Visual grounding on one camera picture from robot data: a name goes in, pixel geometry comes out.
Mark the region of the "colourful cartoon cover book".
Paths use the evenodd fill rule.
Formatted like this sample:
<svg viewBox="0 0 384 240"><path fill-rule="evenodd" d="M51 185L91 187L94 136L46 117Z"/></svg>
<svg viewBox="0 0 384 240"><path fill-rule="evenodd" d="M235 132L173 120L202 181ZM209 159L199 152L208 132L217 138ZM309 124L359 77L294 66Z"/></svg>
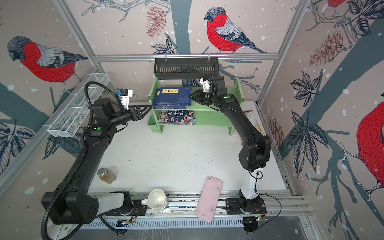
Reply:
<svg viewBox="0 0 384 240"><path fill-rule="evenodd" d="M195 111L168 110L160 113L158 123L160 125L187 125L194 126L196 122Z"/></svg>

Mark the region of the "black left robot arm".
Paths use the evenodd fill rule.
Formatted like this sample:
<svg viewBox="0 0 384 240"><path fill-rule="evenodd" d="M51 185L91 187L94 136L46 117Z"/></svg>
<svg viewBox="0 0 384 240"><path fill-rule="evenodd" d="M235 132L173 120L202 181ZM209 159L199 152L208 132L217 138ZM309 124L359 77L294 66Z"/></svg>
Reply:
<svg viewBox="0 0 384 240"><path fill-rule="evenodd" d="M88 91L90 85L102 87L115 99L99 98L92 102ZM65 237L68 240L84 224L91 223L103 214L100 201L88 195L102 156L114 135L119 132L119 125L126 126L129 121L139 121L152 109L150 105L131 105L125 109L116 93L94 81L85 84L84 92L91 112L87 128L81 136L82 150L63 181L42 198L46 210L41 225L44 240L50 239L48 220L55 225L75 224L76 228Z"/></svg>

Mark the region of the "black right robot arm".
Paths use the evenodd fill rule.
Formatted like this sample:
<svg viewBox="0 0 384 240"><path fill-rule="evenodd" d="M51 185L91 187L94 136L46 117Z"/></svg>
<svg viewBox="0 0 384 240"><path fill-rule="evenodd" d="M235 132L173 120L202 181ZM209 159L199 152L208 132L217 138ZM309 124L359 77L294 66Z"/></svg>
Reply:
<svg viewBox="0 0 384 240"><path fill-rule="evenodd" d="M258 186L263 178L263 169L270 160L272 140L255 128L242 110L237 97L228 92L223 77L201 78L200 84L202 87L189 98L223 113L242 140L239 161L247 173L239 193L238 209L246 214L251 213L262 203Z"/></svg>

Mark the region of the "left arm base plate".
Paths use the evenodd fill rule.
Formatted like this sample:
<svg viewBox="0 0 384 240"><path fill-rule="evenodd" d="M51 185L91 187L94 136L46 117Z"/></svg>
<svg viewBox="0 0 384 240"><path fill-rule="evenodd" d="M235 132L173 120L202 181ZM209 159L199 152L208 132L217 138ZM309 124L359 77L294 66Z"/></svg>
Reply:
<svg viewBox="0 0 384 240"><path fill-rule="evenodd" d="M123 205L119 208L108 211L106 216L145 216L147 212L147 205L142 205L141 200L133 199L133 196L128 191L118 191L116 193L123 193Z"/></svg>

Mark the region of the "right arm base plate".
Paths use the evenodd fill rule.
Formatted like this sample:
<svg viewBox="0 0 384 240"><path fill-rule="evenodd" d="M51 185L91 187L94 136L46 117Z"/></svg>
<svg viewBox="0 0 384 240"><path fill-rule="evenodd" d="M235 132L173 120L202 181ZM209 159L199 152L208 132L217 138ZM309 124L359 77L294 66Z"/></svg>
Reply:
<svg viewBox="0 0 384 240"><path fill-rule="evenodd" d="M260 197L257 197L252 200L246 200L240 197L237 199L226 199L223 210L226 210L228 215L265 215L267 213L265 202Z"/></svg>

